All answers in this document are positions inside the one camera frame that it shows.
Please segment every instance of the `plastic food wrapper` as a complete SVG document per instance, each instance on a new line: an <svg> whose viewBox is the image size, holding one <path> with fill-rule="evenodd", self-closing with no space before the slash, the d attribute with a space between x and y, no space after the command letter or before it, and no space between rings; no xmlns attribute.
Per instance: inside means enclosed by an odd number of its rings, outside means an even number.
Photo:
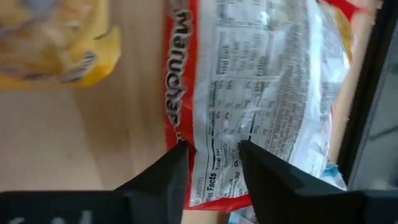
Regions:
<svg viewBox="0 0 398 224"><path fill-rule="evenodd" d="M3 0L0 89L88 86L120 56L108 0Z"/></svg>
<svg viewBox="0 0 398 224"><path fill-rule="evenodd" d="M165 132L168 149L179 139L192 145L186 209L251 204L243 139L321 176L331 106L352 58L349 19L359 10L328 1L169 2Z"/></svg>
<svg viewBox="0 0 398 224"><path fill-rule="evenodd" d="M337 165L328 162L325 171L320 177L321 180L338 187L341 190L347 190L347 185L344 183L343 177L338 171ZM229 215L228 224L257 224L256 214L252 206L231 212Z"/></svg>

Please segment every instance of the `wooden table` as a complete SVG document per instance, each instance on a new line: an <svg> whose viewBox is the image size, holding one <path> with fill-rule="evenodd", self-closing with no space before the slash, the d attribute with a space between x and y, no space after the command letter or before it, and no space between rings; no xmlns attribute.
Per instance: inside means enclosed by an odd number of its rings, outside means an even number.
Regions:
<svg viewBox="0 0 398 224"><path fill-rule="evenodd" d="M113 189L165 153L162 89L164 1L112 0L123 31L114 74L86 90L0 94L0 191ZM358 44L370 20L360 19ZM331 156L338 154L356 68L336 103ZM216 223L214 212L185 212L185 223Z"/></svg>

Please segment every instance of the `yellow package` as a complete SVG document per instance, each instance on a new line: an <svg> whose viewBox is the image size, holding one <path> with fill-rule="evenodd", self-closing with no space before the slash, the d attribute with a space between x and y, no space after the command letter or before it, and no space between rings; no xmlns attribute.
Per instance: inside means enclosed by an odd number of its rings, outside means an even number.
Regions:
<svg viewBox="0 0 398 224"><path fill-rule="evenodd" d="M90 86L120 57L108 0L2 0L0 89Z"/></svg>

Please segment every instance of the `maruchan logo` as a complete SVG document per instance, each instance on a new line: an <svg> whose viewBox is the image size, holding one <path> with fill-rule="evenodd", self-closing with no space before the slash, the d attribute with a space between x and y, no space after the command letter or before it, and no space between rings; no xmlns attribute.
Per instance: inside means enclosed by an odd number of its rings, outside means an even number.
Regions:
<svg viewBox="0 0 398 224"><path fill-rule="evenodd" d="M176 9L173 17L174 26L170 38L169 59L166 65L165 107L170 123L176 128L180 125L182 96L186 92L183 85L183 74L192 35L192 12L188 9Z"/></svg>

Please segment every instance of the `nutrition facts label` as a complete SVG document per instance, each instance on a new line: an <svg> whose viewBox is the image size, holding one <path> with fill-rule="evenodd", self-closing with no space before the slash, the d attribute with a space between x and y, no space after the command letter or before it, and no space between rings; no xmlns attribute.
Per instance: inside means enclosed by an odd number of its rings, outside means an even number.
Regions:
<svg viewBox="0 0 398 224"><path fill-rule="evenodd" d="M191 206L247 193L242 139L290 159L310 78L306 1L202 4Z"/></svg>

